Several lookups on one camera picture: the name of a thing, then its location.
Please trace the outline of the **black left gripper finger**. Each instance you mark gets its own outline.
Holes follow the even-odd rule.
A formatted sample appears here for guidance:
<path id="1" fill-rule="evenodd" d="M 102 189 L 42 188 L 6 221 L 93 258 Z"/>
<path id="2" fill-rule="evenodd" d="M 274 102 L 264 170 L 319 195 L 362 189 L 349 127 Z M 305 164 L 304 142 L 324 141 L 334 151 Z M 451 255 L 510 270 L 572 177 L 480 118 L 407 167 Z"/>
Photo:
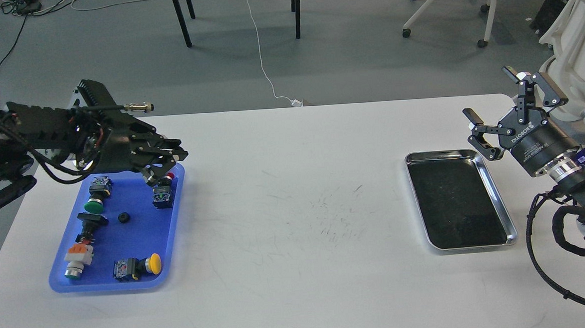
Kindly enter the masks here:
<path id="1" fill-rule="evenodd" d="M 177 149 L 181 146 L 181 140 L 164 137 L 158 133 L 137 133 L 136 147 L 138 150 L 149 149 Z"/>
<path id="2" fill-rule="evenodd" d="M 157 185 L 158 181 L 165 176 L 171 168 L 176 165 L 176 163 L 185 160 L 188 155 L 189 152 L 183 150 L 181 147 L 173 150 L 139 150 L 139 162 L 141 163 L 140 173 L 142 176 L 154 176 L 154 185 Z"/>

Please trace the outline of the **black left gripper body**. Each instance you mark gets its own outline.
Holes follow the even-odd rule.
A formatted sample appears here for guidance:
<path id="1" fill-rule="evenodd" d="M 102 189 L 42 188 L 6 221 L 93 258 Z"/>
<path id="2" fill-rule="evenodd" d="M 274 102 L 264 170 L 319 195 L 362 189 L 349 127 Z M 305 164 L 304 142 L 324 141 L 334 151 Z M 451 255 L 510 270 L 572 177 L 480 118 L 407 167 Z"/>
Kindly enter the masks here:
<path id="1" fill-rule="evenodd" d="M 79 169 L 88 170 L 91 164 L 94 173 L 138 172 L 147 162 L 138 152 L 141 141 L 133 140 L 132 136 L 145 133 L 147 125 L 143 122 L 96 130 L 79 148 Z"/>

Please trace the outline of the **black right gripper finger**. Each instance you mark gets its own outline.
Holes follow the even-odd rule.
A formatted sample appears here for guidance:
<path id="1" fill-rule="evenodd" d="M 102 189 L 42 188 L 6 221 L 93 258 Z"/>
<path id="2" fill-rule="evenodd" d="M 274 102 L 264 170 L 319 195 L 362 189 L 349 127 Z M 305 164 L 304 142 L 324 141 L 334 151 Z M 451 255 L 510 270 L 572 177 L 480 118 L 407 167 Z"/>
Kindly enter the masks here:
<path id="1" fill-rule="evenodd" d="M 564 106 L 569 99 L 547 73 L 517 72 L 511 66 L 503 66 L 503 72 L 519 86 L 516 99 L 516 121 L 527 124 L 531 112 L 546 116 L 553 109 Z"/>
<path id="2" fill-rule="evenodd" d="M 471 108 L 464 108 L 463 114 L 468 118 L 472 124 L 471 135 L 468 137 L 468 142 L 488 161 L 501 160 L 503 157 L 503 149 L 501 147 L 493 147 L 485 139 L 485 134 L 490 135 L 513 135 L 513 128 L 486 126 L 480 116 Z"/>

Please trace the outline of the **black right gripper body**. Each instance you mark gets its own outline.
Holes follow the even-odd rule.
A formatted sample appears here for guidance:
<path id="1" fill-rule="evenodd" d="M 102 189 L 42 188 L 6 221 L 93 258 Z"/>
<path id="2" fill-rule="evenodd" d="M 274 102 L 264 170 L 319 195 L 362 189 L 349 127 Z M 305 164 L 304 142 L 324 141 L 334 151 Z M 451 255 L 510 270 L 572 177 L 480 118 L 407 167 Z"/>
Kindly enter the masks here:
<path id="1" fill-rule="evenodd" d="M 508 150 L 514 159 L 531 177 L 540 176 L 540 171 L 560 155 L 576 152 L 579 144 L 566 134 L 546 114 L 543 108 L 526 109 L 526 124 L 520 124 L 517 111 L 512 108 L 499 122 L 512 135 L 501 135 L 499 144 Z"/>

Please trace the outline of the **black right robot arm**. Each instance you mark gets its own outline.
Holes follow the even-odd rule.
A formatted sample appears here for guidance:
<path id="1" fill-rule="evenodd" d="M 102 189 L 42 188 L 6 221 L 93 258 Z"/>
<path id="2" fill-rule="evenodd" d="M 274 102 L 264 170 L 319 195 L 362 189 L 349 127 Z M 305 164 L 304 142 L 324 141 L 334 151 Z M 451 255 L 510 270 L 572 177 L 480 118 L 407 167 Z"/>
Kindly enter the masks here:
<path id="1" fill-rule="evenodd" d="M 471 108 L 463 110 L 469 119 L 468 142 L 487 160 L 500 160 L 505 151 L 531 177 L 548 175 L 556 185 L 537 194 L 526 216 L 526 246 L 535 270 L 566 300 L 585 306 L 585 298 L 565 289 L 548 276 L 535 257 L 533 223 L 546 201 L 558 203 L 552 216 L 552 233 L 558 246 L 570 254 L 585 257 L 585 146 L 566 134 L 550 112 L 568 103 L 554 80 L 542 72 L 517 72 L 503 66 L 503 72 L 519 88 L 516 103 L 496 125 L 488 126 Z"/>

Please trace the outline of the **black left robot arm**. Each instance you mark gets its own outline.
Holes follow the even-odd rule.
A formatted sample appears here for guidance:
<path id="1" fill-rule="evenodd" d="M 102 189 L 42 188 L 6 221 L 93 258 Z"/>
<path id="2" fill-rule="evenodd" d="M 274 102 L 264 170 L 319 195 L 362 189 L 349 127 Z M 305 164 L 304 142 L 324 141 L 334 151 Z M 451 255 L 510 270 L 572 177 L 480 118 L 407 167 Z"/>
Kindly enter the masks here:
<path id="1" fill-rule="evenodd" d="M 75 93 L 82 102 L 68 108 L 8 102 L 0 110 L 0 209 L 35 186 L 27 174 L 34 162 L 62 184 L 132 171 L 154 186 L 189 155 L 179 139 L 131 115 L 152 111 L 151 103 L 118 105 L 103 83 L 91 79 L 83 79 Z M 51 168 L 72 179 L 57 178 Z"/>

